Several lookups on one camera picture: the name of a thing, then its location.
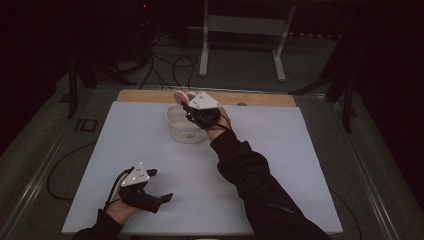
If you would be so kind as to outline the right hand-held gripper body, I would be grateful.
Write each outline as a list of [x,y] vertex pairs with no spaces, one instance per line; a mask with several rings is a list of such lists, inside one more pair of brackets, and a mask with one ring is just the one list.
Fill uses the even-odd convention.
[[209,129],[219,121],[219,108],[222,104],[204,91],[196,94],[197,96],[188,103],[192,111],[186,112],[186,117],[201,129]]

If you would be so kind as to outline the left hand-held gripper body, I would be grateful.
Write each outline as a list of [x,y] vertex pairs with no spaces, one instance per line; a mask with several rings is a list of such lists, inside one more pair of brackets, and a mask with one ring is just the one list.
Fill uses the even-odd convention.
[[157,213],[162,203],[160,198],[151,196],[144,190],[151,178],[146,170],[149,169],[146,169],[142,163],[131,167],[120,184],[119,195],[121,200],[131,207]]

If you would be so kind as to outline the white slotted plastic basket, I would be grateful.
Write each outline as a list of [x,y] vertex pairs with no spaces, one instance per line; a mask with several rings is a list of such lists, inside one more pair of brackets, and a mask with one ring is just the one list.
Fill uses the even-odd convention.
[[166,118],[171,136],[179,143],[197,144],[208,138],[205,130],[186,118],[186,111],[180,105],[170,106]]

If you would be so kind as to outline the person's right hand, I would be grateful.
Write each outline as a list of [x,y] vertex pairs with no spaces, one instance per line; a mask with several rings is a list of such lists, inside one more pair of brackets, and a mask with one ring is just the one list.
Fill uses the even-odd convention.
[[224,108],[220,108],[220,119],[216,125],[206,131],[209,140],[213,141],[226,130],[231,130],[231,120]]

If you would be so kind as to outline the person's left hand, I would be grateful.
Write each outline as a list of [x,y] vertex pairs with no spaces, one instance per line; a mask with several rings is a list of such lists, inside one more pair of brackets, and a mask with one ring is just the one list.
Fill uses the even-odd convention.
[[120,195],[116,193],[105,212],[117,223],[124,224],[138,209],[124,203]]

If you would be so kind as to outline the white table mat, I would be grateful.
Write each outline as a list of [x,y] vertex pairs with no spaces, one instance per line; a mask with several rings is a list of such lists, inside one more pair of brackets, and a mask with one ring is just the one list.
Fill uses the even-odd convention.
[[[169,132],[161,103],[114,102],[81,180],[64,226],[65,233],[90,227],[125,169],[143,165],[157,174],[148,194],[170,194],[158,212],[138,212],[123,231],[140,235],[249,235],[243,202],[218,172],[208,142],[183,144]],[[342,230],[303,115],[297,107],[229,106],[240,140],[269,162],[272,175],[307,219],[327,233]]]

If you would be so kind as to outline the black square floor plate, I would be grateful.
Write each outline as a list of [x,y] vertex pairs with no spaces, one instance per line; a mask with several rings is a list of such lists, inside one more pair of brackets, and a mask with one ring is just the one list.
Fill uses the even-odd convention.
[[74,128],[75,132],[94,132],[97,128],[98,121],[95,119],[79,119]]

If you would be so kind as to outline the grey metal stand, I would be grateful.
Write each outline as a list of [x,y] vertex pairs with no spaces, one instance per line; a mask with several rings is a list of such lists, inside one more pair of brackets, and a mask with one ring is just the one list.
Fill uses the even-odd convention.
[[203,27],[202,27],[202,51],[199,65],[199,76],[205,77],[208,73],[209,40],[210,32],[237,33],[278,36],[279,45],[272,51],[277,80],[285,82],[286,76],[282,65],[281,55],[289,35],[290,25],[296,10],[295,5],[289,7],[284,20],[248,18],[237,16],[211,15],[209,13],[209,0],[203,0]]

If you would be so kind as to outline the dark tripod stand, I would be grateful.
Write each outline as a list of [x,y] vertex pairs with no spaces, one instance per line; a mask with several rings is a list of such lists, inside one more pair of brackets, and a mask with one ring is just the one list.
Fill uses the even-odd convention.
[[79,51],[73,51],[68,55],[68,118],[74,117],[78,110],[78,80],[81,80],[82,84],[86,88],[94,88],[97,85],[97,79],[95,72],[106,75],[115,82],[123,85],[132,86],[133,82],[130,82],[118,73],[110,70],[104,64],[95,61],[92,57]]
[[302,96],[312,90],[330,83],[325,99],[337,102],[341,96],[343,110],[341,122],[348,133],[351,133],[350,118],[352,114],[352,99],[354,82],[360,63],[360,47],[353,37],[342,35],[330,58],[328,59],[318,80],[300,89],[289,91],[289,95]]

